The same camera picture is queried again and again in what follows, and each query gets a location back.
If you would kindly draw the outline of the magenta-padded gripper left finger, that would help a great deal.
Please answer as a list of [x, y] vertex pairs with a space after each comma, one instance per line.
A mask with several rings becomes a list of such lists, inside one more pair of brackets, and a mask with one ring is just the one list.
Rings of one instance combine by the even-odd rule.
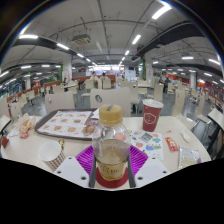
[[84, 188], [94, 187], [96, 172], [92, 147], [87, 147], [77, 156], [66, 157], [54, 174]]

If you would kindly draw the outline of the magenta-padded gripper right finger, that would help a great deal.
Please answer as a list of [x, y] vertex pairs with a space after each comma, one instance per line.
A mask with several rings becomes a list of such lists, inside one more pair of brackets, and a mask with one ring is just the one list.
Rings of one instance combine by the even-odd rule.
[[149, 158], [138, 148], [131, 146], [128, 161], [128, 177], [131, 188], [140, 188], [169, 175], [169, 170], [158, 159]]

